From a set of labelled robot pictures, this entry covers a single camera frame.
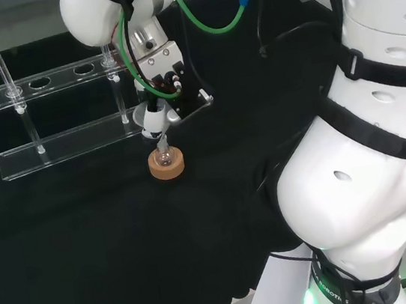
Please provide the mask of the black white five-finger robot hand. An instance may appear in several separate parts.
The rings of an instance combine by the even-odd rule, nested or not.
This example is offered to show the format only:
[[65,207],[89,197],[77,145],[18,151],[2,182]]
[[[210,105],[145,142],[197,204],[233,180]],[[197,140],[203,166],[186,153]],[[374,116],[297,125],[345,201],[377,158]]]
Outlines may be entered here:
[[169,127],[177,126],[212,104],[213,96],[184,62],[174,41],[167,42],[138,63],[152,87],[174,94],[170,98],[158,97],[138,81],[134,82],[139,105],[133,112],[133,120],[142,127],[144,137],[158,139]]

